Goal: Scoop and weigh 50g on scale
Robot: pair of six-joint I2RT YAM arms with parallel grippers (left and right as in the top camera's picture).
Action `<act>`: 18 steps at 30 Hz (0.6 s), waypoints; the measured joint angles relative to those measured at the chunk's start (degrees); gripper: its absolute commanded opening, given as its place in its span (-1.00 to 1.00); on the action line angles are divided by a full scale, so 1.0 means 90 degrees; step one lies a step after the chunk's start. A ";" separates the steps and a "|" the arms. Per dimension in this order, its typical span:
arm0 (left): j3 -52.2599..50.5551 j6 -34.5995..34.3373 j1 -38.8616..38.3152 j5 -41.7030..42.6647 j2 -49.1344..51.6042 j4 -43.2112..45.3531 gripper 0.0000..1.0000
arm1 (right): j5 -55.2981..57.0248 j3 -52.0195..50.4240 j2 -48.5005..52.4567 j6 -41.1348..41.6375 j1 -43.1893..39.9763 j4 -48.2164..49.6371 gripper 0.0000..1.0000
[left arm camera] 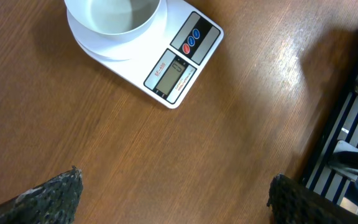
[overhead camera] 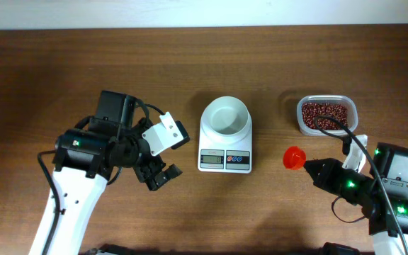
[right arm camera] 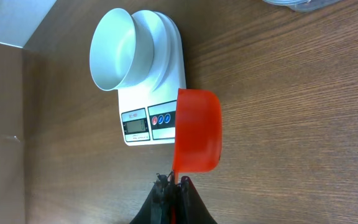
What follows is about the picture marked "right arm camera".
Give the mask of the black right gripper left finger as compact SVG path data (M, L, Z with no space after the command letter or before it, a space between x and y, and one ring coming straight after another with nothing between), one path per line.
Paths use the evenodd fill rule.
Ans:
M170 224L170 176L157 174L157 180L130 224Z

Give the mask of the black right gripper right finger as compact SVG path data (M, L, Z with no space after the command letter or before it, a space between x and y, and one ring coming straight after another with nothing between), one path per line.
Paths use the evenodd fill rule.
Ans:
M175 221L177 224L217 224L188 176L183 176L178 184Z

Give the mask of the red plastic measuring scoop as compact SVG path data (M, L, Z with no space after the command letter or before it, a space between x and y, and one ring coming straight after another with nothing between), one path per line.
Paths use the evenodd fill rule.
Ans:
M179 89L175 115L172 171L209 172L217 167L223 149L223 116L218 97L208 90Z

